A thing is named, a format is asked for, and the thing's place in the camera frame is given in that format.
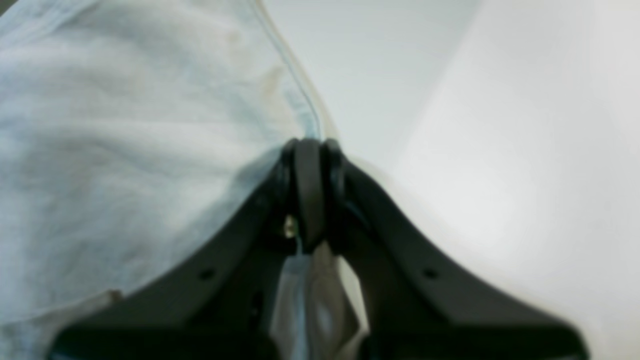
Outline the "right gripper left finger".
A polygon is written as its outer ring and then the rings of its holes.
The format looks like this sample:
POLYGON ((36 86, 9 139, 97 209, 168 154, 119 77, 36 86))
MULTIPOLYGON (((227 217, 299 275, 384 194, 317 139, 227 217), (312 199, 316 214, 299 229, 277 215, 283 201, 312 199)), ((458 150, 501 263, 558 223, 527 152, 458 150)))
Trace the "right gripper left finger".
POLYGON ((322 146, 292 139, 240 209, 185 262, 69 325, 50 360, 279 360, 270 324, 286 259, 323 239, 322 146))

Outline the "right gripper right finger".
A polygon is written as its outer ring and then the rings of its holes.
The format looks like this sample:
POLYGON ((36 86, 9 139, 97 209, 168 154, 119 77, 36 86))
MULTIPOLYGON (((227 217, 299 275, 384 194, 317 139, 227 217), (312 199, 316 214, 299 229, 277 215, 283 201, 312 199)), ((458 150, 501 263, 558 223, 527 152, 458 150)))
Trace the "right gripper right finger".
POLYGON ((447 256, 343 154, 321 146, 330 244, 359 279, 359 360, 587 360, 580 333, 447 256))

